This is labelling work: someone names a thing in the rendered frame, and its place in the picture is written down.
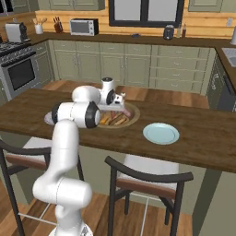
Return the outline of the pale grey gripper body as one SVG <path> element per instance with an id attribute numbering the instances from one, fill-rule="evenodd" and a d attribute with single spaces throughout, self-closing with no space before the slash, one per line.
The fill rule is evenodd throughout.
<path id="1" fill-rule="evenodd" d="M 127 117 L 131 116 L 131 113 L 125 108 L 124 104 L 110 104 L 110 105 L 100 105 L 101 111 L 114 111 L 114 112 L 122 112 Z"/>

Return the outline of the round wooden bowl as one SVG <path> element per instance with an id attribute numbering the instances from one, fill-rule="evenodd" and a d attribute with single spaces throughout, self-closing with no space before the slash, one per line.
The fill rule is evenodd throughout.
<path id="1" fill-rule="evenodd" d="M 131 124 L 134 124 L 140 117 L 140 110 L 135 106 L 132 105 L 131 103 L 127 102 L 125 104 L 125 108 L 131 113 L 130 117 L 127 117 L 124 113 L 122 112 L 116 112 L 116 115 L 114 117 L 114 119 L 112 120 L 112 118 L 110 118 L 105 124 L 99 124 L 100 128 L 109 128 L 109 129 L 118 129 L 118 128 L 123 128 L 123 127 L 127 127 Z M 111 112 L 112 111 L 102 111 L 100 113 L 100 119 L 102 119 L 102 117 L 106 114 L 109 114 L 111 116 Z M 116 121 L 122 117 L 127 117 L 129 119 L 128 122 L 126 122 L 125 124 L 120 124 L 120 125 L 109 125 L 112 121 Z"/>

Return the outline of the light blue plate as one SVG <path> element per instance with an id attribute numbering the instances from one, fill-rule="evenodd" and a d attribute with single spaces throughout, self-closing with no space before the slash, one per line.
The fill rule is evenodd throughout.
<path id="1" fill-rule="evenodd" d="M 143 136 L 151 143 L 158 145 L 170 145 L 179 137 L 179 131 L 170 124 L 153 123 L 143 129 Z"/>

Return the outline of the grey plate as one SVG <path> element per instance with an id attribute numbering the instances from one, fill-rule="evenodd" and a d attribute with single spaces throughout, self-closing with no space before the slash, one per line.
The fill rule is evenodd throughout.
<path id="1" fill-rule="evenodd" d="M 54 112 L 48 112 L 44 116 L 44 122 L 49 125 L 55 125 L 57 123 L 57 115 Z"/>

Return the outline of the green base cupboards run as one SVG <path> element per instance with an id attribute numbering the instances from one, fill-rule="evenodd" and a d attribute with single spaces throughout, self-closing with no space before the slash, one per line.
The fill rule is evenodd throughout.
<path id="1" fill-rule="evenodd" d="M 91 41 L 34 46 L 42 84 L 53 79 L 191 92 L 204 95 L 215 60 L 210 48 Z"/>

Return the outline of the white toaster oven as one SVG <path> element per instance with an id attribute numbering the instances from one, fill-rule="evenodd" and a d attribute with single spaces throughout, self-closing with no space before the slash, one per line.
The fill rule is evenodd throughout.
<path id="1" fill-rule="evenodd" d="M 70 33 L 77 36 L 95 36 L 99 33 L 99 21 L 96 18 L 72 18 Z"/>

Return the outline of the brown knife block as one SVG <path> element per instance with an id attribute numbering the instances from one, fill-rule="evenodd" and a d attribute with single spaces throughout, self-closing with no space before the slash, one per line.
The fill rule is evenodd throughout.
<path id="1" fill-rule="evenodd" d="M 63 26 L 62 26 L 62 23 L 60 21 L 60 18 L 59 17 L 54 17 L 53 22 L 54 22 L 55 31 L 57 33 L 62 33 L 63 32 Z"/>

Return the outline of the steel oven with hob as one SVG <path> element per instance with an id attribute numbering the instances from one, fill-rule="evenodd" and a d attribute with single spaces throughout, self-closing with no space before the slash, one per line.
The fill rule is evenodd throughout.
<path id="1" fill-rule="evenodd" d="M 8 100 L 41 88 L 35 54 L 30 43 L 0 42 L 0 80 Z"/>

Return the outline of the white pot with utensils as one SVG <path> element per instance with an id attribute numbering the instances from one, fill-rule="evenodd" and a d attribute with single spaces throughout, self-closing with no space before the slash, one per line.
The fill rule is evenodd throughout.
<path id="1" fill-rule="evenodd" d="M 33 19 L 33 23 L 34 23 L 34 27 L 35 27 L 35 32 L 37 34 L 43 34 L 43 28 L 42 28 L 42 24 L 45 23 L 47 21 L 47 18 L 43 18 L 43 19 Z"/>

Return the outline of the dark dishwasher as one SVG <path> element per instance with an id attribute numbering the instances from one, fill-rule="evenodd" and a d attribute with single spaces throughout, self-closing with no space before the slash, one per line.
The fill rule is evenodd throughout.
<path id="1" fill-rule="evenodd" d="M 234 111 L 236 92 L 218 56 L 216 56 L 213 64 L 206 96 L 211 110 Z"/>

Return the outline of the steel sink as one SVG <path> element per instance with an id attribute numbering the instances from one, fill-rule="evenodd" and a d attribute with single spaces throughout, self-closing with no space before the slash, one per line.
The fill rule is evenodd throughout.
<path id="1" fill-rule="evenodd" d="M 235 48 L 223 48 L 225 56 L 227 57 L 230 65 L 236 67 L 236 49 Z"/>

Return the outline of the dark frame bar stool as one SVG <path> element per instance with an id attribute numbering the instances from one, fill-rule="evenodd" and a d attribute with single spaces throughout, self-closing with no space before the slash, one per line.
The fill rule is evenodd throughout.
<path id="1" fill-rule="evenodd" d="M 0 168 L 2 170 L 9 200 L 18 226 L 19 236 L 25 236 L 18 211 L 18 204 L 10 176 L 28 168 L 47 170 L 50 162 L 49 147 L 11 147 L 0 139 Z"/>
<path id="2" fill-rule="evenodd" d="M 124 163 L 108 156 L 105 162 L 111 167 L 107 236 L 113 235 L 115 202 L 125 197 L 124 213 L 127 215 L 129 197 L 134 191 L 160 199 L 166 207 L 166 225 L 172 215 L 170 236 L 176 236 L 184 184 L 192 181 L 194 175 L 191 172 L 179 173 L 178 163 L 136 155 L 126 155 Z"/>

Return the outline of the black frame window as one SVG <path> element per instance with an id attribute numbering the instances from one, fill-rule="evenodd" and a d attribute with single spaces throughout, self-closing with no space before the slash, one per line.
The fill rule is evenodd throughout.
<path id="1" fill-rule="evenodd" d="M 109 0 L 113 27 L 177 28 L 183 19 L 184 0 Z"/>

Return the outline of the green wall cupboards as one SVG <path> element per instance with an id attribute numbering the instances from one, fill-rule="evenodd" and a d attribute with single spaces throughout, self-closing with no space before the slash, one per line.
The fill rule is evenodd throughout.
<path id="1" fill-rule="evenodd" d="M 192 12 L 236 13 L 236 0 L 189 0 Z"/>
<path id="2" fill-rule="evenodd" d="M 40 10 L 100 11 L 105 0 L 38 0 Z"/>

